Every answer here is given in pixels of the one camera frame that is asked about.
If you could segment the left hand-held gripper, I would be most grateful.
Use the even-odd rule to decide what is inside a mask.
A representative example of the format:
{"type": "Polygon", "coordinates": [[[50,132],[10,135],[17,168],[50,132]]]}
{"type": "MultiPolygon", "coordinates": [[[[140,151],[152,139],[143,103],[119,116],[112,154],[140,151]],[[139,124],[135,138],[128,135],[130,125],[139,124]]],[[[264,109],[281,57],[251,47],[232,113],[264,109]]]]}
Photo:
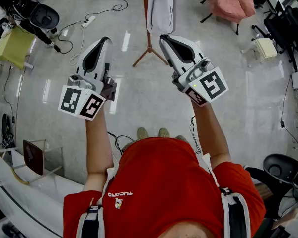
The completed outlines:
{"type": "Polygon", "coordinates": [[[59,111],[94,120],[106,101],[115,100],[117,83],[108,76],[111,57],[109,37],[102,37],[86,48],[79,57],[76,73],[62,88],[59,111]]]}

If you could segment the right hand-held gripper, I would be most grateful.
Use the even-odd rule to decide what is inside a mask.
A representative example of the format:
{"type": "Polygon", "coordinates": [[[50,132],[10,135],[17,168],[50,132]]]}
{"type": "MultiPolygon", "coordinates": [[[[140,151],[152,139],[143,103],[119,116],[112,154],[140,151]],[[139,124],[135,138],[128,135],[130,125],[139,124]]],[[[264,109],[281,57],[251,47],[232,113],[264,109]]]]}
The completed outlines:
{"type": "Polygon", "coordinates": [[[159,41],[163,54],[175,71],[173,84],[199,107],[228,91],[220,68],[214,67],[209,58],[203,58],[195,42],[178,35],[161,35],[159,41]]]}

